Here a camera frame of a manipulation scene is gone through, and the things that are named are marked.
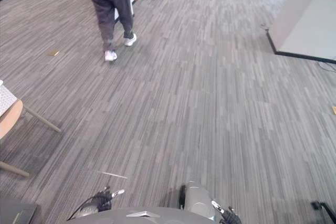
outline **wire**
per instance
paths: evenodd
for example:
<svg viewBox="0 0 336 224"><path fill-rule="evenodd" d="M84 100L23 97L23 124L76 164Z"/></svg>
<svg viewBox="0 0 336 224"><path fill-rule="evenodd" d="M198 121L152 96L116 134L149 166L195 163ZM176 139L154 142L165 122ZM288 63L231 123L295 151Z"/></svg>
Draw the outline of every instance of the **wire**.
<svg viewBox="0 0 336 224"><path fill-rule="evenodd" d="M321 66L322 63L326 64L329 67L329 69L324 68L323 66ZM319 65L320 68L322 68L325 71L336 73L336 67L334 67L331 63L328 63L328 62L317 62L317 64Z"/></svg>
<svg viewBox="0 0 336 224"><path fill-rule="evenodd" d="M76 211L73 212L73 214L69 217L69 219L67 219L67 221L72 220L72 218L73 218L73 216L75 215L75 213L77 213L78 210L79 210L79 209L80 209L86 202L88 202L89 200L91 200L91 199L93 199L93 198L95 198L95 197L100 197L100 198L105 198L105 199L107 199L107 200L111 200L109 197L106 197L106 196L104 196L104 195L94 195L94 196L88 198L87 200L85 200L85 201L84 201L84 202L83 202L83 203L76 209Z"/></svg>

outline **wall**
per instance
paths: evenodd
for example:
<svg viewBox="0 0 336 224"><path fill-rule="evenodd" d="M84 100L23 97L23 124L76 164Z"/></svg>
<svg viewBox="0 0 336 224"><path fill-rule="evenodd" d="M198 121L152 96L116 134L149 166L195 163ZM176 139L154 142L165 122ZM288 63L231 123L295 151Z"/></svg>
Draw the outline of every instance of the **wall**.
<svg viewBox="0 0 336 224"><path fill-rule="evenodd" d="M280 51L286 38L292 32L311 1L312 0L286 0L269 30L269 34L277 51Z"/></svg>
<svg viewBox="0 0 336 224"><path fill-rule="evenodd" d="M336 0L312 0L281 51L336 59Z"/></svg>

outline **white object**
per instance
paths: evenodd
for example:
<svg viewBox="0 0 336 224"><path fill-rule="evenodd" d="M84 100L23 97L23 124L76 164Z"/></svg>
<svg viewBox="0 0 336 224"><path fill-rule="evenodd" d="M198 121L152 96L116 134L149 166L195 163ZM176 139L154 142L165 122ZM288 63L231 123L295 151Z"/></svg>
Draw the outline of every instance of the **white object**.
<svg viewBox="0 0 336 224"><path fill-rule="evenodd" d="M0 81L0 116L2 116L15 102L17 98Z"/></svg>
<svg viewBox="0 0 336 224"><path fill-rule="evenodd" d="M332 60L336 0L286 0L269 30L277 52Z"/></svg>
<svg viewBox="0 0 336 224"><path fill-rule="evenodd" d="M132 15L134 15L134 11L133 11L133 2L134 2L134 0L130 0ZM118 10L115 9L115 10L114 10L114 20L117 20L118 18L119 18L119 13L118 13Z"/></svg>
<svg viewBox="0 0 336 224"><path fill-rule="evenodd" d="M113 51L106 51L105 52L105 61L114 61L117 59L117 54Z"/></svg>
<svg viewBox="0 0 336 224"><path fill-rule="evenodd" d="M135 35L135 33L133 33L133 38L132 39L125 39L125 46L130 47L134 44L134 42L136 42L137 40L137 36Z"/></svg>

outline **gray striped carpet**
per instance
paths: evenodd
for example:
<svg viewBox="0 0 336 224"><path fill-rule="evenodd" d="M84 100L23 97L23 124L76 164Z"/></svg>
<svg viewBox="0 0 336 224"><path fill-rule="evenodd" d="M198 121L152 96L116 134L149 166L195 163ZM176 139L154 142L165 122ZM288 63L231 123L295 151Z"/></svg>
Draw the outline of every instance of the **gray striped carpet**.
<svg viewBox="0 0 336 224"><path fill-rule="evenodd" d="M31 176L0 171L1 196L62 223L107 184L126 190L116 208L174 207L193 179L243 223L320 223L310 201L336 208L336 74L272 53L260 24L284 1L139 0L115 63L90 0L1 1L0 79L63 129L27 114L2 139Z"/></svg>

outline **white sneaker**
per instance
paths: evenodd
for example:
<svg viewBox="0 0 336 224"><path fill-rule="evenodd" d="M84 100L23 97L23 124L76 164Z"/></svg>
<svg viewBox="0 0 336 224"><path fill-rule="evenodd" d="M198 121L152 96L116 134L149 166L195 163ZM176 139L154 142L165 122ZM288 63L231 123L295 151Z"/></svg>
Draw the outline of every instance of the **white sneaker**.
<svg viewBox="0 0 336 224"><path fill-rule="evenodd" d="M114 61L117 59L115 51L105 51L105 61Z"/></svg>
<svg viewBox="0 0 336 224"><path fill-rule="evenodd" d="M132 39L125 39L125 46L130 47L133 45L134 42L136 42L137 36L135 33L133 33L133 38Z"/></svg>

